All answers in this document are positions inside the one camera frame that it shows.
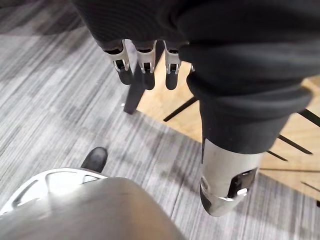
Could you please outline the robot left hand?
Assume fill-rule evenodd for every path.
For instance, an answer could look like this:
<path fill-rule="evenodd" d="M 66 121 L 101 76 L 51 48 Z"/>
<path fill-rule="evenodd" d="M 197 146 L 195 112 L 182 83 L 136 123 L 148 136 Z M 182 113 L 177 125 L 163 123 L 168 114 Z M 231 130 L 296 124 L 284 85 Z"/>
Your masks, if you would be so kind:
<path fill-rule="evenodd" d="M 317 0 L 75 0 L 73 5 L 125 85 L 155 86 L 156 46 L 173 90 L 182 62 L 199 101 L 200 198 L 220 217 L 252 187 L 262 155 L 312 92 L 320 72 Z"/>

